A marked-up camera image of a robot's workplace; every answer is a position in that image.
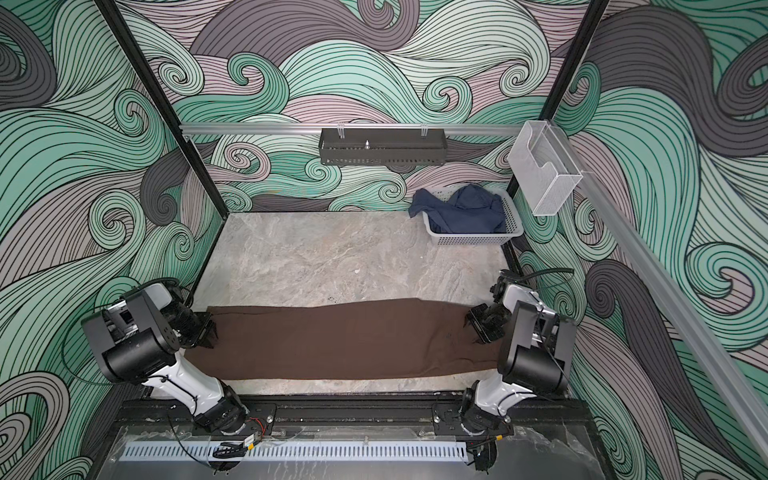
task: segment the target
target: black metal frame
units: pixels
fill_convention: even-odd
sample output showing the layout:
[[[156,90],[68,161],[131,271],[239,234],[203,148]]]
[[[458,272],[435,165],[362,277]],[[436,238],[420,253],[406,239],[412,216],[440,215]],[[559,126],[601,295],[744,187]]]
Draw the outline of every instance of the black metal frame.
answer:
[[[581,24],[576,31],[576,35],[571,42],[571,47],[565,55],[563,66],[554,80],[554,85],[547,96],[547,101],[544,103],[541,113],[538,115],[538,120],[551,121],[554,119],[554,115],[558,111],[560,102],[562,102],[565,92],[568,91],[571,82],[576,76],[581,60],[587,53],[589,42],[592,40],[595,31],[598,29],[598,25],[603,18],[603,14],[608,7],[609,1],[610,0],[591,0],[589,3],[587,11],[584,13],[584,17],[581,20]],[[518,179],[515,175],[512,175],[512,178],[507,185],[507,193],[510,197],[514,198],[519,188],[520,183],[518,182]],[[509,241],[502,245],[502,251],[507,260],[508,268],[522,275],[520,262],[518,261],[517,255],[515,255],[512,242]]]
[[[203,260],[203,265],[200,266],[200,271],[197,273],[197,278],[195,279],[194,283],[192,284],[192,287],[190,290],[192,290],[192,294],[194,295],[195,292],[197,292],[197,286],[200,285],[200,280],[203,278],[203,273],[205,272],[206,267],[208,267],[208,262],[210,261],[210,256],[214,254],[214,249],[216,248],[217,243],[219,243],[219,237],[221,237],[221,232],[224,231],[224,226],[227,225],[228,217],[225,217],[222,219],[221,227],[219,227],[219,232],[216,234],[216,238],[214,238],[214,242],[210,245],[210,249],[208,249],[208,253],[205,256],[205,260]]]
[[[552,120],[554,114],[557,113],[560,102],[565,96],[565,92],[571,85],[581,59],[584,58],[584,54],[587,53],[589,42],[592,41],[592,36],[595,30],[598,29],[603,14],[610,0],[592,0],[587,7],[587,12],[584,14],[584,18],[581,20],[581,24],[578,26],[576,35],[571,43],[571,48],[568,49],[568,53],[565,55],[563,66],[558,72],[557,78],[554,80],[554,86],[547,96],[547,101],[544,103],[544,107],[541,109],[541,113],[538,116],[539,120]]]
[[[165,96],[160,83],[152,73],[149,62],[147,62],[147,59],[141,52],[139,44],[136,42],[136,38],[131,34],[131,30],[128,28],[123,15],[121,15],[117,4],[115,4],[114,0],[94,1],[99,11],[101,11],[102,16],[104,16],[107,25],[109,25],[110,30],[112,30],[115,39],[117,39],[123,49],[128,61],[133,65],[136,75],[138,75],[141,83],[144,84],[144,87],[147,89],[147,93],[149,94],[152,103],[154,103],[154,106],[160,112],[160,116],[163,118],[163,121],[176,139],[176,143],[179,144],[181,152],[186,157],[192,170],[197,174],[197,177],[203,184],[208,196],[214,202],[214,206],[219,212],[219,215],[226,220],[227,215],[229,215],[229,209],[227,209],[227,205],[224,203],[221,193],[219,193],[216,184],[210,178],[210,175],[205,168],[205,163],[203,163],[203,159],[200,158],[197,149],[192,142],[185,139],[184,135],[181,133],[181,121]]]
[[[469,446],[488,437],[471,437],[461,430],[458,409],[463,392],[411,392],[376,393],[362,395],[288,395],[249,396],[240,398],[249,407],[250,416],[260,418],[267,435],[278,439],[290,439],[295,435],[324,427],[400,427],[411,429],[417,437],[451,435]],[[513,425],[582,425],[586,429],[597,460],[607,480],[615,480],[610,456],[603,445],[598,428],[586,402],[576,399],[529,399],[507,412],[509,426],[502,424],[490,435],[505,434]],[[268,416],[273,421],[266,422]],[[174,425],[189,427],[192,423],[189,410],[176,400],[142,399],[128,400],[115,416],[99,453],[86,480],[95,478],[101,470],[120,429],[125,426],[165,426],[168,418]],[[216,440],[242,439],[257,432],[254,423],[243,435],[212,437]]]

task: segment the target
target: black cable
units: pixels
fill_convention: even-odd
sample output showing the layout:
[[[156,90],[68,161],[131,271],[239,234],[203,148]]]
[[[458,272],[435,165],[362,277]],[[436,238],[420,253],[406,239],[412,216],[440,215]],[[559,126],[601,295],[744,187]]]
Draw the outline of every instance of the black cable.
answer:
[[[187,293],[188,293],[187,299],[184,301],[184,305],[185,306],[192,306],[192,304],[194,303],[194,295],[192,294],[192,290],[186,288],[185,286],[181,286],[181,285],[179,285],[179,288],[181,288],[182,290],[186,290]]]
[[[183,386],[179,385],[178,383],[174,382],[170,379],[168,375],[150,375],[147,377],[147,380],[149,379],[161,379],[161,382],[169,382],[171,385],[175,386],[182,392],[186,393],[187,395],[194,400],[194,411],[192,411],[192,419],[194,419],[194,416],[197,414],[197,397],[189,393],[187,389],[185,389]]]
[[[189,451],[186,448],[184,448],[184,444],[181,443],[181,439],[179,439],[179,435],[176,435],[176,428],[174,427],[174,424],[170,421],[170,410],[168,412],[165,412],[165,415],[168,418],[168,425],[170,426],[170,432],[174,434],[174,438],[176,439],[176,442],[179,444],[181,449],[184,450],[184,453],[186,453],[187,456],[189,458],[192,458],[195,462],[201,464],[203,467],[210,468],[211,470],[214,471],[214,473],[218,472],[219,471],[218,468],[213,467],[211,464],[207,462],[203,462],[198,457],[189,453]]]
[[[72,328],[75,325],[77,325],[77,324],[78,323],[76,321],[72,322],[72,324],[67,329],[67,332],[64,334],[64,339],[61,341],[61,351],[60,351],[60,354],[61,354],[61,364],[64,366],[64,368],[67,370],[67,372],[69,372],[69,374],[72,375],[73,377],[75,377],[77,380],[80,380],[81,382],[87,383],[89,385],[112,386],[112,385],[120,385],[120,384],[125,383],[125,382],[116,382],[116,383],[112,383],[112,382],[92,382],[91,380],[86,380],[86,379],[78,376],[75,372],[72,372],[72,369],[69,368],[69,365],[67,365],[67,360],[65,359],[64,347],[67,344],[67,339],[69,338],[69,334],[72,333]]]

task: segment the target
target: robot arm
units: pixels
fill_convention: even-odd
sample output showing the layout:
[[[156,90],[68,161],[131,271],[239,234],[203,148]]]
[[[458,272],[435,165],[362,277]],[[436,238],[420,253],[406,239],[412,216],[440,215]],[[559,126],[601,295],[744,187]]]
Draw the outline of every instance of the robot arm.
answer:
[[[503,279],[499,282],[492,291],[499,293],[502,304],[488,308],[490,313],[479,318],[476,307],[469,318],[483,340],[500,336],[492,330],[500,327],[499,310],[508,316],[496,373],[465,392],[462,426],[470,435],[498,428],[507,411],[522,400],[563,392],[571,371],[576,338],[573,319],[548,308],[534,290]]]
[[[182,402],[207,432],[234,434],[246,408],[231,387],[205,375],[181,352],[181,338],[199,339],[210,328],[163,283],[132,290],[82,322],[96,363],[110,382],[158,388]]]

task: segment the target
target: cable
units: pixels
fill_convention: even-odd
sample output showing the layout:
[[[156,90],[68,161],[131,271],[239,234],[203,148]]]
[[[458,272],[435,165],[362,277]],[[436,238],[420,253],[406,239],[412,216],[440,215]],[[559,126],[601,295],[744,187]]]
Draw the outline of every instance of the cable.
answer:
[[[189,391],[187,389],[185,389],[183,386],[181,386],[178,383],[176,383],[173,380],[171,380],[168,375],[150,375],[150,376],[147,377],[147,380],[149,380],[149,379],[161,379],[160,381],[163,382],[163,383],[169,382],[171,385],[175,386],[176,388],[178,388],[182,392],[184,392],[187,395],[189,395],[190,398],[192,398],[192,400],[194,400],[194,411],[192,411],[192,419],[194,419],[194,416],[197,414],[197,397],[196,396],[194,396],[191,393],[189,393]]]
[[[125,382],[115,382],[115,383],[112,383],[112,382],[93,382],[91,380],[86,380],[86,379],[78,376],[75,372],[72,372],[72,369],[69,368],[69,365],[67,365],[67,360],[65,359],[64,347],[67,344],[67,339],[69,339],[69,334],[72,333],[72,328],[75,325],[77,325],[77,324],[78,324],[77,322],[72,322],[72,324],[67,329],[67,332],[64,334],[64,339],[61,341],[61,350],[60,350],[61,364],[64,366],[64,368],[67,370],[67,372],[69,372],[69,374],[72,375],[73,377],[75,377],[77,380],[80,380],[81,382],[87,383],[89,385],[112,386],[112,385],[121,385],[121,384],[125,383]]]
[[[264,425],[261,423],[261,420],[257,419],[256,417],[248,417],[249,420],[256,420],[256,423],[259,424],[259,427],[261,428],[261,436],[264,437],[266,435],[266,429],[264,428]]]
[[[182,450],[184,450],[184,453],[186,453],[186,454],[187,454],[187,456],[188,456],[189,458],[192,458],[192,459],[193,459],[195,462],[197,462],[197,463],[201,464],[203,467],[207,467],[207,468],[210,468],[211,470],[213,470],[213,471],[214,471],[214,473],[218,472],[218,471],[219,471],[219,469],[218,469],[218,468],[215,468],[215,467],[213,467],[211,464],[209,464],[209,463],[207,463],[207,462],[203,462],[203,461],[202,461],[202,460],[200,460],[198,457],[195,457],[194,455],[192,455],[191,453],[189,453],[189,451],[188,451],[186,448],[184,448],[184,444],[183,444],[183,443],[181,443],[181,439],[179,439],[179,435],[176,435],[176,428],[174,427],[174,424],[173,424],[173,423],[170,421],[170,410],[168,410],[167,412],[165,412],[165,415],[166,415],[166,417],[168,418],[168,425],[170,426],[170,432],[174,434],[174,438],[176,439],[176,442],[179,444],[179,446],[181,447],[181,449],[182,449]]]
[[[517,275],[516,273],[514,273],[514,272],[512,272],[510,270],[504,270],[504,272],[502,272],[502,276],[504,278],[508,279],[508,280],[512,280],[515,283],[522,283],[522,282],[525,282],[526,280],[530,280],[532,278],[536,278],[537,276],[548,275],[550,273],[570,273],[571,274],[571,278],[569,278],[567,280],[564,280],[564,281],[562,281],[560,283],[556,283],[555,285],[543,286],[542,288],[536,289],[536,291],[546,290],[546,289],[554,288],[556,286],[563,285],[564,283],[568,283],[571,280],[573,280],[574,275],[576,274],[576,271],[574,269],[572,269],[572,268],[567,268],[567,267],[559,266],[557,268],[546,268],[544,270],[539,270],[539,271],[532,272],[532,273],[529,273],[528,275],[523,275],[523,276],[519,276],[519,275]]]

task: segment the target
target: white vented panel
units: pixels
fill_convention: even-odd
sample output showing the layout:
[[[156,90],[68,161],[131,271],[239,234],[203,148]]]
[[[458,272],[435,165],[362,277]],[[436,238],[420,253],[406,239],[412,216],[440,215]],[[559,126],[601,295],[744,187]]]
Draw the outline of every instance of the white vented panel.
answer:
[[[182,442],[200,460],[219,461],[212,456],[215,443]],[[250,462],[467,462],[464,442],[264,442],[242,458]],[[121,462],[169,462],[191,459],[175,441],[129,442]]]

